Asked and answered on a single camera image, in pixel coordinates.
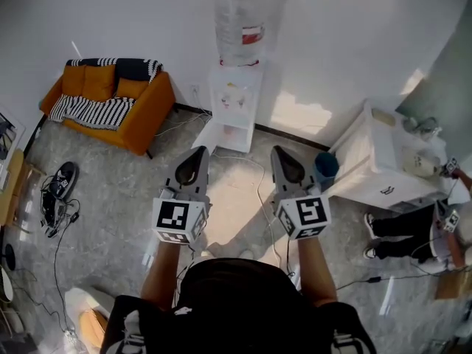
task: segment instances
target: blue cup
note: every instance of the blue cup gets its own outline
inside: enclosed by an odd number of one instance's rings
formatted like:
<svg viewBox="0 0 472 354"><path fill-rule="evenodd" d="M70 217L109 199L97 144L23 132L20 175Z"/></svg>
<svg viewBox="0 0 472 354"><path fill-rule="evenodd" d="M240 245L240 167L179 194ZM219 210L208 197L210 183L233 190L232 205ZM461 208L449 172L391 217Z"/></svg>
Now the blue cup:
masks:
<svg viewBox="0 0 472 354"><path fill-rule="evenodd" d="M315 175L316 180L321 184L326 184L333 180L339 171L338 160L334 155L328 152L321 152L315 158Z"/></svg>

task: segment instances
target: white cable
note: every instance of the white cable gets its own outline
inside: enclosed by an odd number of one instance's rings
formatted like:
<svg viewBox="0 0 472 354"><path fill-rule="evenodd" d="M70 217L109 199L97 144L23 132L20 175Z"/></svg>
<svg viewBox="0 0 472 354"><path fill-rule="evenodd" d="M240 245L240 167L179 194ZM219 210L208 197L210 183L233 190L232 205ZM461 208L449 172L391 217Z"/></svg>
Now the white cable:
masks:
<svg viewBox="0 0 472 354"><path fill-rule="evenodd" d="M198 107L200 108L200 110L202 110L203 113L204 113L205 115L207 115L208 117L211 117L211 115L209 115L209 114L205 111L204 107L201 105L201 103L200 103L200 97L198 96L198 92L197 92L195 89L193 89L193 90L192 90L192 93L193 93L193 99L197 101L197 105L198 105Z"/></svg>
<svg viewBox="0 0 472 354"><path fill-rule="evenodd" d="M156 134L156 135L154 135L154 136L161 136L161 135L167 133L168 131L173 130L174 128L181 127L182 125L185 125L186 123L191 123L191 122L193 122L193 121L196 120L196 119L201 119L200 116L202 116L202 115L203 115L203 114L199 114L198 116L193 117L192 119L189 119L188 121L180 122L179 124L177 124L177 126L168 128L166 131L162 131L161 133L158 133L158 134Z"/></svg>
<svg viewBox="0 0 472 354"><path fill-rule="evenodd" d="M263 170L263 174L262 176L260 177L260 180L259 180L259 184L257 185L257 189L256 189L256 194L257 194L257 198L259 199L259 202L260 202L260 208L262 209L263 213L264 213L264 216L265 216L265 219L267 220L267 226L265 226L264 229L268 228L269 231L271 232L271 239L272 239L272 252L274 253L274 256L277 260L277 264L280 268L280 259L281 259L281 256L280 254L277 253L277 251L275 250L275 239L274 239L274 233L272 232L272 222L275 220L275 217L274 219L271 221L268 216L267 216L267 213L266 213L266 209L264 209L264 203L263 203L263 200L262 198L260 197L260 193L259 193L259 187L260 185L262 184L263 182L263 179L264 179L264 175L266 174L266 169L259 163L256 163L256 162L253 162L252 160L250 159L247 159L245 157L237 157L237 156L218 156L216 153L213 153L213 156L215 157L218 157L219 159L236 159L236 160L244 160L246 162L250 162L251 164L254 164L256 166L258 166L260 169Z"/></svg>

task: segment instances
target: person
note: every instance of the person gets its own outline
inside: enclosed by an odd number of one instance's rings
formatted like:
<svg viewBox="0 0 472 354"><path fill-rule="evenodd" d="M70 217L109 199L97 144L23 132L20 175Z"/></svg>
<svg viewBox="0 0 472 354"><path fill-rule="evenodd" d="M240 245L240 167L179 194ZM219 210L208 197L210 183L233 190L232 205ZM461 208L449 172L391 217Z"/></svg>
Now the person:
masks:
<svg viewBox="0 0 472 354"><path fill-rule="evenodd" d="M456 169L453 178L459 178L472 195L472 179L464 171ZM458 206L460 220L454 233L443 229L434 211L434 205L390 219L375 219L370 213L364 215L364 223L372 240L383 237L410 236L404 240L382 240L371 243L364 250L367 259L410 256L419 263L428 263L431 272L452 270L472 265L471 243L468 241L472 219L472 203Z"/></svg>
<svg viewBox="0 0 472 354"><path fill-rule="evenodd" d="M302 293L272 265L213 258L189 268L173 307L181 247L161 242L141 298L116 298L100 352L376 353L355 308L338 301L318 238L298 247Z"/></svg>

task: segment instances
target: black pants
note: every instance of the black pants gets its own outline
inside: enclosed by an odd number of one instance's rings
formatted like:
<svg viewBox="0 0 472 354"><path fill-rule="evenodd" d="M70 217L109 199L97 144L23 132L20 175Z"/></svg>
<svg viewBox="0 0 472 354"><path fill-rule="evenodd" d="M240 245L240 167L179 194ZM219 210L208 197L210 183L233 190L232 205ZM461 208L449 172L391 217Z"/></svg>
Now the black pants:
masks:
<svg viewBox="0 0 472 354"><path fill-rule="evenodd" d="M426 244L430 240L433 212L434 206L428 206L397 218L375 220L373 230L376 236L411 236L396 242L382 241L375 248L377 257L383 259L411 256L420 262L433 257L429 244Z"/></svg>

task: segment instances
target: cable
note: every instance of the cable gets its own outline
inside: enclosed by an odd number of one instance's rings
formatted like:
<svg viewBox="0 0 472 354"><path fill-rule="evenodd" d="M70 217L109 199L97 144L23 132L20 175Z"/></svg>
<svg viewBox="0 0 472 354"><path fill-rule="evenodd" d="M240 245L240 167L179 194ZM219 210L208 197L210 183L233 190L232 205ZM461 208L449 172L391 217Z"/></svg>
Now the cable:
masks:
<svg viewBox="0 0 472 354"><path fill-rule="evenodd" d="M11 272L8 271L8 273L11 274L11 273L17 272L17 271L26 271L26 272L30 273L32 275L32 277L34 278L34 280L32 280L31 282L37 282L38 281L38 278L36 278L36 276L33 274L33 272L28 270L27 268L16 268L15 270L12 270Z"/></svg>
<svg viewBox="0 0 472 354"><path fill-rule="evenodd" d="M203 108L203 106L201 105L201 103L200 103L200 97L198 96L198 92L197 92L197 90L196 90L195 88L192 88L192 94L193 94L194 100L197 101L197 105L198 105L198 107L200 108L200 110L202 110L203 113L204 113L205 115L207 115L208 117L212 117L211 115L209 115L209 114L207 113L207 111L206 111L206 110Z"/></svg>
<svg viewBox="0 0 472 354"><path fill-rule="evenodd" d="M54 178L54 176L48 176L43 181L41 185L41 199L40 199L40 206L41 206L41 214L43 214L43 218L41 219L41 225L46 226L46 231L44 232L49 238L54 237L60 231L60 225L64 221L65 218L71 218L71 216L78 214L80 212L80 201L77 199L71 199L69 201L64 201L63 199L59 199L57 196L50 192L50 187L52 184L61 184L62 181L51 181L48 184L48 180ZM48 204L49 206L45 209L43 206L43 199L49 196ZM72 202L77 202L77 211L74 214L68 213L69 207L75 207Z"/></svg>
<svg viewBox="0 0 472 354"><path fill-rule="evenodd" d="M452 191L453 191L454 188L456 187L458 180L459 180L459 179L456 179L456 182L454 182L454 185L452 185L451 191L449 191L448 197L447 197L446 199L449 199L449 197L451 196Z"/></svg>
<svg viewBox="0 0 472 354"><path fill-rule="evenodd" d="M62 235L60 236L60 239L59 239L59 242L58 242L58 246L56 248L56 252L54 253L54 280L56 282L56 288L58 290L60 300L62 301L62 310L63 310L63 313L64 313L64 322L66 323L66 328L69 332L72 332L72 330L69 328L69 325L67 324L66 303L64 302L64 298L62 297L62 293L60 292L60 289L59 289L58 275L57 275L57 272L56 272L56 260L58 258L58 251L59 251L59 247L60 247L60 242L62 241L62 238L64 237L64 234L66 233L66 230L69 228L71 223L73 223L72 219L69 220L69 222L67 223L67 226L63 229Z"/></svg>
<svg viewBox="0 0 472 354"><path fill-rule="evenodd" d="M195 257L195 249L192 248L190 245L188 245L188 248L192 251L192 262L190 262L189 265L185 266L182 271L180 273L178 273L177 277L176 277L176 289L174 290L174 297L173 297L173 300L174 300L174 307L177 305L177 301L176 301L176 294L178 294L180 296L180 291L178 290L178 287L179 287L179 284L178 284L178 281L181 281L182 282L182 279L180 278L180 276L182 275L182 273L186 270L188 270L190 268L190 266L192 266L193 264L193 260L194 260L194 257Z"/></svg>
<svg viewBox="0 0 472 354"><path fill-rule="evenodd" d="M272 231L272 222L275 220L275 217L272 221L270 221L270 219L268 218L267 216L267 213L266 213L266 209L264 209L264 203L263 203L263 200L262 198L260 197L260 193L259 193L259 188L260 188L260 185L262 184L263 182L263 179L264 179L264 175L266 174L266 169L259 163L256 163L250 159L247 159L245 157L237 157L237 156L218 156L216 153L213 153L213 156L215 157L218 157L219 159L236 159L236 160L244 160L246 162L250 162L251 164L254 164L256 166L258 166L259 168L261 168L263 170L263 174L262 176L260 177L260 180L259 180L259 184L257 185L257 189L256 189L256 194L257 194L257 198L259 199L259 202L260 202L260 208L261 210L263 211L264 213L264 216L265 216L265 219L267 220L267 226L265 226L264 229L266 228L269 228L269 231L271 233L271 239L272 239L272 251L274 253L274 256L277 260L277 263L278 263L278 267L280 268L280 264L282 262L282 257L280 256L280 254L277 252L277 250L275 249L275 239L274 239L274 233Z"/></svg>
<svg viewBox="0 0 472 354"><path fill-rule="evenodd" d="M423 269L421 268L421 266L415 265L415 264L413 263L413 254L416 253L416 251L417 251L418 249L421 249L422 247L424 247L424 246L426 246L426 245L429 245L430 243L432 243L433 241L435 241L435 240L437 240L437 239L439 239L439 238L441 238L441 237L436 237L436 238L434 238L434 239L428 240L426 243L421 244L420 246L418 246L418 247L409 255L409 257L410 257L410 265L411 265L411 266L414 266L415 268L420 269L423 273L425 273L425 274L427 274L427 275L431 275L431 276L435 277L435 276L436 276L435 274L428 273L426 270L423 270Z"/></svg>
<svg viewBox="0 0 472 354"><path fill-rule="evenodd" d="M467 270L466 269L467 268L462 268L460 270L443 271L443 272L438 273L438 274L406 275L404 277L394 277L394 278L396 280L407 280L407 279L410 279L410 278L439 277L440 275L445 274L445 273L462 273L462 272L468 273L469 271L472 271L472 268L467 269ZM383 282L384 280L390 280L390 277L389 278L370 277L368 280L354 280L352 282L347 283L346 285L338 287L336 290L337 291L342 290L343 288L354 285L355 283L379 283L379 282Z"/></svg>
<svg viewBox="0 0 472 354"><path fill-rule="evenodd" d="M12 278L11 280L12 280L12 282L15 283L15 285L16 285L15 289L16 289L16 290L22 290L22 291L26 294L26 296L28 296L28 299L31 301L31 303L32 303L35 307L42 307L42 308L46 311L46 313L47 313L48 315L50 315L51 317L52 317L53 315L56 315L56 316L58 317L58 324L59 324L59 328L62 330L62 333L67 332L67 330L65 330L65 329L62 328L62 324L60 323L60 315L59 315L59 312L57 312L56 310L50 312L50 311L47 309L47 307L44 305L44 303L36 302L36 301L31 297L30 293L29 293L28 291L26 291L25 288L21 287L13 278Z"/></svg>
<svg viewBox="0 0 472 354"><path fill-rule="evenodd" d="M174 128L179 128L179 127L181 127L182 125L185 125L186 123L191 123L191 122L193 122L194 120L199 119L202 115L204 115L204 114L199 114L198 116L193 117L192 119L189 119L188 121L180 122L177 126L168 128L167 130L162 131L161 133L158 133L158 134L156 134L156 135L154 135L154 136L157 137L157 136L164 135L165 133L167 133L167 132L170 131L170 130L173 130Z"/></svg>

